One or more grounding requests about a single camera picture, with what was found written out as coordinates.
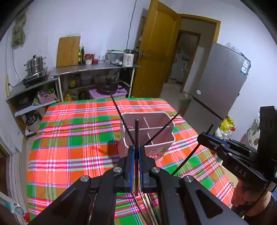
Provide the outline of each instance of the plaid tablecloth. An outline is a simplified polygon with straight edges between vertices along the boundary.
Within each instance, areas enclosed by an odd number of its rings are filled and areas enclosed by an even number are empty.
[[[116,99],[120,111],[176,111],[162,99]],[[181,116],[174,120],[176,141],[157,163],[173,172],[197,144],[197,133]],[[33,219],[82,175],[96,177],[114,167],[120,117],[110,98],[52,104],[43,118],[30,153],[27,174],[28,210]],[[210,151],[200,146],[178,172],[194,176],[226,205],[233,194],[227,176]],[[140,197],[140,206],[145,210]],[[157,198],[152,196],[154,205]],[[130,194],[119,193],[115,224],[145,224]]]

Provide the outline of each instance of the shelf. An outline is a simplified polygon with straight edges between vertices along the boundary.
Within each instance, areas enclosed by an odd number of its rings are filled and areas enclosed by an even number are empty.
[[[28,136],[31,136],[31,135],[34,135],[36,134],[37,132],[32,132],[32,131],[28,131],[27,129],[25,130],[25,136],[28,137]]]
[[[98,64],[90,64],[90,65],[76,65],[76,66],[68,66],[68,67],[54,67],[51,71],[50,76],[61,76],[64,74],[72,74],[72,73],[80,73],[92,70],[108,70],[108,69],[122,69],[122,68],[138,68],[140,66],[133,64],[131,67],[118,67],[109,62],[103,62]]]
[[[32,85],[30,87],[26,88],[24,84],[19,84],[18,86],[15,86],[13,89],[11,89],[10,96],[7,97],[7,100],[9,100],[9,99],[11,99],[11,98],[13,98],[17,95],[20,95],[21,93],[24,93],[26,91],[29,91],[29,90],[32,90],[34,88],[40,87],[42,85],[48,84],[50,82],[55,82],[56,80],[58,80],[57,77],[52,77],[49,74],[46,74],[44,76],[44,78],[42,78],[42,81],[40,81],[38,83],[35,83],[34,85]]]
[[[23,114],[25,114],[25,113],[28,113],[28,112],[30,112],[30,111],[39,109],[39,108],[44,107],[44,106],[51,105],[51,104],[56,103],[56,102],[58,102],[58,100],[57,100],[57,101],[55,100],[55,101],[52,101],[52,102],[48,102],[48,103],[42,104],[42,105],[37,105],[37,106],[33,106],[33,105],[28,106],[28,107],[26,107],[26,108],[24,108],[24,109],[22,109],[22,110],[19,110],[19,111],[15,112],[14,116],[15,116],[15,117],[21,116],[21,115],[23,115]]]
[[[111,84],[114,84],[114,83],[124,83],[125,85],[127,85],[128,87],[130,87],[130,85],[122,80],[118,80],[118,81],[115,81],[115,82],[111,82]],[[72,91],[72,90],[78,90],[78,89],[81,89],[81,88],[89,88],[89,87],[96,87],[96,84],[90,84],[90,85],[86,85],[86,86],[80,86],[80,87],[75,87],[75,88],[68,88],[67,90],[63,90],[63,93],[66,92],[66,91]]]
[[[75,87],[75,88],[68,88],[67,90],[63,90],[63,92],[78,90],[78,89],[81,89],[81,88],[89,88],[89,87],[96,87],[96,84],[90,84],[90,85],[80,86],[80,87]]]

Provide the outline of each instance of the pink utensil holder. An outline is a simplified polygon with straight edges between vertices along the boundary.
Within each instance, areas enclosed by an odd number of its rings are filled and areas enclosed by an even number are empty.
[[[125,112],[122,117],[133,139],[135,139],[135,119],[139,119],[139,145],[144,145],[170,120],[169,115],[165,112]],[[175,136],[172,133],[174,126],[174,123],[171,122],[150,144],[144,146],[146,156],[155,159],[156,162],[162,160],[163,155],[175,141]],[[133,145],[133,143],[121,121],[120,141],[118,144],[120,158],[127,156],[130,145]]]
[[[43,97],[39,97],[39,102],[41,105],[47,104],[49,102],[55,101],[55,93],[52,94],[46,94]]]

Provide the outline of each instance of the cooking pan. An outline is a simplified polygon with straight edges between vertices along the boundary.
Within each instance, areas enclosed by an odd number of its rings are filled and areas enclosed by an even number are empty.
[[[96,88],[97,93],[102,95],[110,95],[117,92],[117,90],[121,90],[123,87],[118,88],[117,83],[116,84],[105,84],[105,85],[99,85]]]

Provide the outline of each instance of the person's hand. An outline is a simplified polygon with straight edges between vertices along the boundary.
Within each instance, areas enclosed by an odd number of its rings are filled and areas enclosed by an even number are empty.
[[[243,205],[245,202],[255,202],[260,195],[264,192],[264,190],[254,191],[252,189],[245,189],[243,187],[243,182],[238,180],[238,184],[235,187],[234,194],[231,200],[231,203],[234,207],[238,207],[239,205]],[[255,216],[261,213],[266,206],[268,205],[271,198],[271,193],[267,191],[263,197],[257,202],[257,204],[251,208],[246,215]]]

